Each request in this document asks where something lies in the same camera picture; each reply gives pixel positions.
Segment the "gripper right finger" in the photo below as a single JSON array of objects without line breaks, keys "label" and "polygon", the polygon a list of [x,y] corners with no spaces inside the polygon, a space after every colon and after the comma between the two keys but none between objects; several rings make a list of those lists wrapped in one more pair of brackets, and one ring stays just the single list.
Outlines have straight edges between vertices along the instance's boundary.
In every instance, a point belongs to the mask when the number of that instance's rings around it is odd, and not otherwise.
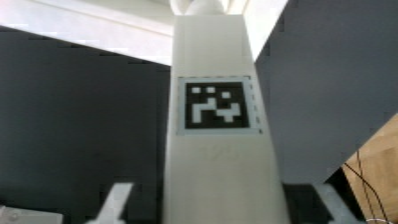
[{"label": "gripper right finger", "polygon": [[291,224],[365,224],[330,184],[284,184]]}]

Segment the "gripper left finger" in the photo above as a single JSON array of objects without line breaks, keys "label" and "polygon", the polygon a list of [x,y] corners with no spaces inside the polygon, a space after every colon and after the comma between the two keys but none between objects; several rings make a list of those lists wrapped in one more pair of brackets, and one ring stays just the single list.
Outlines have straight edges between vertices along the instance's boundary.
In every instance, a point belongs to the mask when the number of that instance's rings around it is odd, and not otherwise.
[{"label": "gripper left finger", "polygon": [[157,186],[115,182],[85,224],[157,224]]}]

